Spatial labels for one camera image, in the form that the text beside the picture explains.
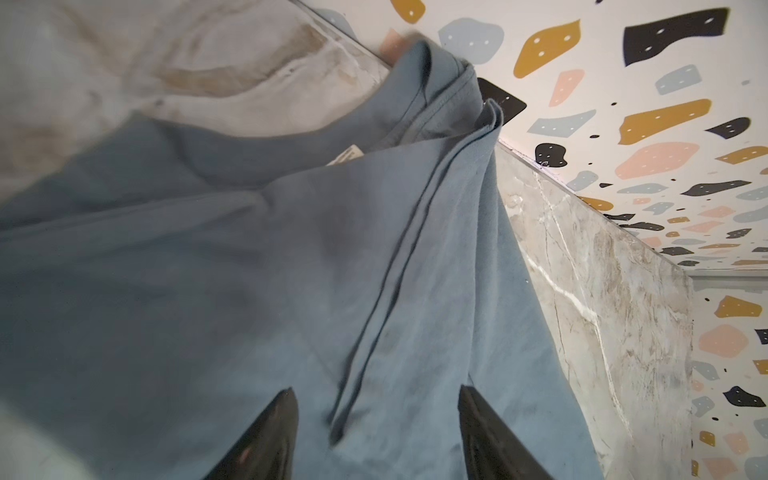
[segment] light blue shape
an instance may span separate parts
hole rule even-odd
[[[656,90],[659,92],[659,95],[666,95],[695,85],[700,81],[701,75],[696,65],[686,65],[656,80]]]
[[[569,181],[565,186],[574,192],[578,192],[579,190],[583,190],[592,185],[597,179],[598,174],[590,172],[589,170],[584,170],[579,172],[578,175],[576,175],[576,178]]]
[[[585,111],[583,114],[560,118],[539,118],[528,129],[529,134],[546,135],[548,137],[570,137],[576,130],[583,127],[597,110]]]
[[[480,65],[496,54],[504,41],[504,29],[473,18],[458,18],[437,32],[440,45],[453,55]]]
[[[650,207],[645,207],[643,212],[654,212],[654,215],[661,215],[672,208],[673,205],[674,204],[672,202],[659,202],[658,204],[653,204]]]
[[[691,362],[691,365],[694,367],[694,370],[699,372],[701,376],[707,380],[717,380],[720,378],[720,376],[717,375],[717,369],[711,363],[697,362],[694,360]]]
[[[760,433],[764,439],[768,439],[768,419],[755,420],[755,430]]]
[[[675,245],[700,245],[702,243],[706,243],[705,240],[698,240],[695,238],[678,238],[674,242]]]
[[[618,191],[620,194],[656,194],[662,190],[666,190],[667,187],[659,184],[642,184],[635,185],[634,187],[622,188]]]
[[[768,197],[768,186],[756,188],[744,192],[743,194],[736,195],[736,198],[740,198],[741,200],[762,200],[766,197]]]
[[[758,208],[757,210],[734,215],[733,221],[738,223],[749,223],[765,220],[766,218],[768,218],[768,205],[763,208]]]
[[[766,480],[768,478],[768,455],[748,458],[744,462],[744,474],[749,480]]]
[[[336,10],[330,10],[328,8],[316,8],[315,13],[323,17],[328,23],[344,32],[344,35],[350,37],[352,40],[357,40],[355,32],[352,30],[352,26]]]
[[[715,402],[713,402],[712,399],[708,396],[702,396],[697,399],[693,399],[691,403],[693,403],[694,407],[696,407],[696,412],[694,412],[694,415],[699,418],[703,417],[704,414],[715,408]]]

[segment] marble wall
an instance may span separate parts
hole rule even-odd
[[[607,480],[690,470],[690,279],[496,149],[499,191]]]

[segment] blue garment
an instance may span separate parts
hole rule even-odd
[[[554,478],[602,478],[496,189],[501,125],[425,42],[312,133],[132,118],[0,210],[0,398],[103,478],[191,480],[291,386],[296,480],[442,480],[472,384]]]

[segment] terrazzo pattern wallpaper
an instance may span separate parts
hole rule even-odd
[[[694,294],[693,461],[706,480],[768,478],[768,292]]]
[[[768,269],[768,2],[305,3],[389,63],[466,58],[503,144],[676,264]]]

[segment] clothing label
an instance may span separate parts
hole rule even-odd
[[[363,156],[363,152],[357,147],[357,145],[349,145],[346,150],[344,150],[341,154],[339,154],[339,156],[336,157],[328,165],[345,164],[350,160],[355,160],[356,158],[362,157],[362,156]]]

